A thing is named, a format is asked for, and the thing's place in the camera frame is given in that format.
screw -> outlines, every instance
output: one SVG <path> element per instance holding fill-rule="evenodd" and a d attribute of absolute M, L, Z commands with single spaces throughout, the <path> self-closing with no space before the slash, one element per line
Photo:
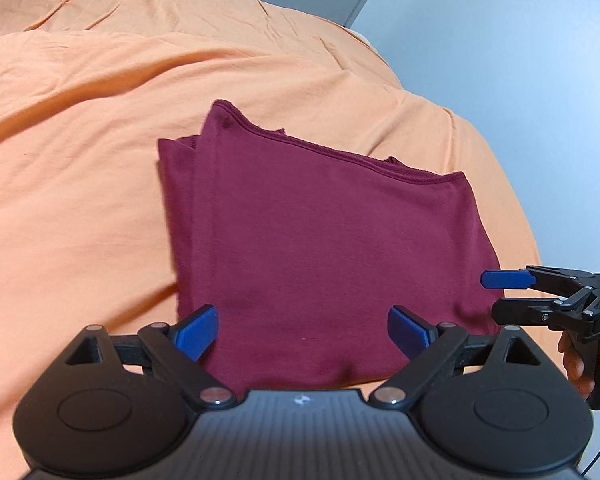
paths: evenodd
<path fill-rule="evenodd" d="M 374 392 L 374 397 L 383 404 L 397 404 L 407 398 L 407 394 L 394 386 L 383 386 Z"/>
<path fill-rule="evenodd" d="M 443 321 L 442 323 L 438 323 L 439 330 L 449 330 L 455 326 L 456 326 L 456 324 L 451 323 L 450 321 Z"/>
<path fill-rule="evenodd" d="M 226 388 L 211 387 L 200 392 L 200 399 L 207 404 L 222 404 L 231 400 L 233 394 Z"/>

maroon t-shirt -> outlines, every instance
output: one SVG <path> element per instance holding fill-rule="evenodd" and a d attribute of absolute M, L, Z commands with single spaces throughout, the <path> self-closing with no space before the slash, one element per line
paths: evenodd
<path fill-rule="evenodd" d="M 248 388 L 380 380 L 407 359 L 386 332 L 402 304 L 493 334 L 480 275 L 499 268 L 464 174 L 339 152 L 251 124 L 216 101 L 202 134 L 159 141 L 178 314 L 213 304 L 202 363 Z"/>

logo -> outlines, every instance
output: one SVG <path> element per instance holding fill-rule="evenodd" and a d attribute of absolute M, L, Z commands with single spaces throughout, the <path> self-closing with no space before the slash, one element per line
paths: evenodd
<path fill-rule="evenodd" d="M 297 397 L 294 397 L 294 402 L 298 406 L 304 406 L 305 404 L 311 402 L 311 397 L 307 397 L 306 395 L 298 395 Z"/>

wrinkled fabric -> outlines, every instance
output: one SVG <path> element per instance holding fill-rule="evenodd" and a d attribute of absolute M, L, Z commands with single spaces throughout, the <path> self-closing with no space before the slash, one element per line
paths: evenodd
<path fill-rule="evenodd" d="M 142 36 L 179 32 L 234 43 L 236 49 L 249 46 L 277 56 L 300 56 L 402 88 L 387 63 L 355 32 L 259 0 L 0 0 L 0 36 L 25 30 Z"/>

metal pin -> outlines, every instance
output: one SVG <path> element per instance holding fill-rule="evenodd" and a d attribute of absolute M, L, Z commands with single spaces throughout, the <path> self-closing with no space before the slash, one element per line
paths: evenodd
<path fill-rule="evenodd" d="M 374 397 L 383 404 L 397 404 L 406 399 L 407 394 L 395 386 L 383 386 L 374 392 Z"/>
<path fill-rule="evenodd" d="M 233 394 L 226 388 L 212 387 L 206 388 L 200 392 L 200 399 L 207 404 L 222 404 L 233 397 Z"/>

